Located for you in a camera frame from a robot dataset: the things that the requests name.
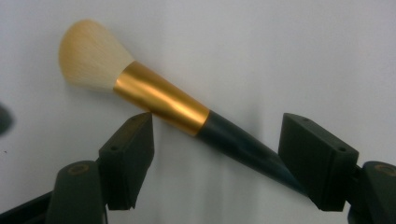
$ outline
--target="dark green handle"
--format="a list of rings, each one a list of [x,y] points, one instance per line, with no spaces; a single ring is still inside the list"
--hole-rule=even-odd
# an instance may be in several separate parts
[[[215,112],[210,111],[196,137],[234,160],[305,194],[302,186],[273,150]]]

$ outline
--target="brush handle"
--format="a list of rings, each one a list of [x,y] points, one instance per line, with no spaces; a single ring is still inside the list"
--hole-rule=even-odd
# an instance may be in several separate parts
[[[305,194],[302,186],[273,150],[215,112],[209,112],[196,137],[234,160]]]

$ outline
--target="white surface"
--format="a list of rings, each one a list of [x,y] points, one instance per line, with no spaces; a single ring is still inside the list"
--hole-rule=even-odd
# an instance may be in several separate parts
[[[276,150],[282,114],[396,163],[395,1],[1,1],[0,212],[50,191],[58,170],[141,112],[65,84],[64,31],[92,18],[136,59]],[[130,212],[110,223],[347,223],[154,120],[156,155]]]

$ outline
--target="makeup brush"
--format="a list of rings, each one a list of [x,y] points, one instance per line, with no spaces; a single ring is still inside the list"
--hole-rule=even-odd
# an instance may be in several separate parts
[[[59,62],[69,83],[114,91],[231,158],[304,193],[273,150],[136,61],[96,21],[78,21],[69,28],[60,46]]]

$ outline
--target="brush bristles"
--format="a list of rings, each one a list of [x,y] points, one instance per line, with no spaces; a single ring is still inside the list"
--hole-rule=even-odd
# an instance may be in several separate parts
[[[85,88],[111,91],[134,58],[105,27],[78,21],[64,35],[59,64],[67,81]]]

